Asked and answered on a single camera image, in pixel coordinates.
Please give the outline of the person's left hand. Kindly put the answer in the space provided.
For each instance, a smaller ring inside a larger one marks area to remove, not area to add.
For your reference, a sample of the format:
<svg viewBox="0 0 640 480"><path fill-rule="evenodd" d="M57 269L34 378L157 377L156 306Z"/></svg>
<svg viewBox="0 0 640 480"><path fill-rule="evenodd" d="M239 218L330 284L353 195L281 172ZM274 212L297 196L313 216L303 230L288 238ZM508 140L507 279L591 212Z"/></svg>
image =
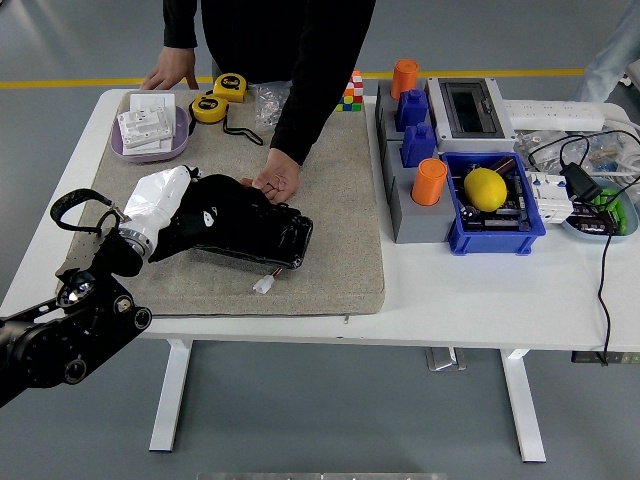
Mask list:
<svg viewBox="0 0 640 480"><path fill-rule="evenodd" d="M260 190L273 204L286 203L298 191L300 165L281 150L271 148L259 174L253 179L241 178L240 183Z"/></svg>

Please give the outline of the person's right hand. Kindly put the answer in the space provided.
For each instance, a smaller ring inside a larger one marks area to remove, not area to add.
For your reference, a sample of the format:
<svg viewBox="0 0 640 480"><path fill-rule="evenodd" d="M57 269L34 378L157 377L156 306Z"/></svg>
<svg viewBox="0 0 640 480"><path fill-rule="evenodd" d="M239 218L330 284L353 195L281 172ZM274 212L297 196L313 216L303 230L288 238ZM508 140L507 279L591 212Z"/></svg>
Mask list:
<svg viewBox="0 0 640 480"><path fill-rule="evenodd" d="M185 81L189 89L198 90L195 61L193 48L164 47L158 57L157 64L144 78L140 89L144 91L169 90Z"/></svg>

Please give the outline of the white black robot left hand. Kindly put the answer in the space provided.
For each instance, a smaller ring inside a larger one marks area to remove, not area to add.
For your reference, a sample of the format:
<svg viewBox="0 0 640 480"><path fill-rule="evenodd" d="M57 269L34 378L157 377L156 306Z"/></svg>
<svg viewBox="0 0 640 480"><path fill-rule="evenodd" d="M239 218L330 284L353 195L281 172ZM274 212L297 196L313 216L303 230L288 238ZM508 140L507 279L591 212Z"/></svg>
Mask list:
<svg viewBox="0 0 640 480"><path fill-rule="evenodd" d="M166 235L194 235L211 228L217 220L216 207L206 209L203 200L196 207L181 206L189 188L203 177L198 168L178 166L142 177L131 194L119 230L127 239L156 244L161 230Z"/></svg>

